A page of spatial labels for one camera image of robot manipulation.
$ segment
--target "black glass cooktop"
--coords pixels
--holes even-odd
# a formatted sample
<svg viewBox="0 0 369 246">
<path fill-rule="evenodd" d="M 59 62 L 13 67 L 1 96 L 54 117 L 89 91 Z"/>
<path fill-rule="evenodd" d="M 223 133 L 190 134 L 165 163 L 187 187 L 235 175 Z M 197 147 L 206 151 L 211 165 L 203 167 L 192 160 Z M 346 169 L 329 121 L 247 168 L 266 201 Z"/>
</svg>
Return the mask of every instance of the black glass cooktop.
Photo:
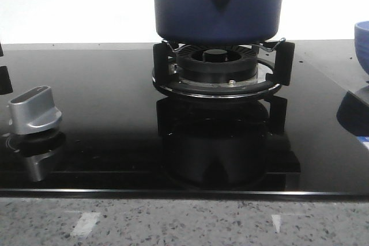
<svg viewBox="0 0 369 246">
<path fill-rule="evenodd" d="M 221 102 L 157 92 L 150 49 L 8 51 L 0 65 L 14 90 L 0 95 L 2 196 L 369 196 L 369 107 L 306 62 L 274 96 Z M 40 85 L 60 128 L 11 134 L 7 102 Z"/>
</svg>

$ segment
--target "blue bowl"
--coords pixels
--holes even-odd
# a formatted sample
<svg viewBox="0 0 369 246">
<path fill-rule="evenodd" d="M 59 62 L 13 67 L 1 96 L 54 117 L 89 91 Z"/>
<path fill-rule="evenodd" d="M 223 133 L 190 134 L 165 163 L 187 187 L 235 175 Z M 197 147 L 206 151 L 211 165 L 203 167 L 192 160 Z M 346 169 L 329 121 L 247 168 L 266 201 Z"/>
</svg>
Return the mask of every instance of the blue bowl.
<svg viewBox="0 0 369 246">
<path fill-rule="evenodd" d="M 355 50 L 360 65 L 369 74 L 369 21 L 355 24 Z"/>
</svg>

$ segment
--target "granite countertop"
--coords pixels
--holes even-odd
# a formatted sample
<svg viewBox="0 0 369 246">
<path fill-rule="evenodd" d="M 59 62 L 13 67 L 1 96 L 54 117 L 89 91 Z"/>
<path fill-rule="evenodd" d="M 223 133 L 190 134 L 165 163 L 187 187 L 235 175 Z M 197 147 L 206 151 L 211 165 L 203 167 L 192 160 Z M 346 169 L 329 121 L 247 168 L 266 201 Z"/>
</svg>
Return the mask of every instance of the granite countertop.
<svg viewBox="0 0 369 246">
<path fill-rule="evenodd" d="M 0 245 L 369 245 L 369 203 L 0 199 Z"/>
</svg>

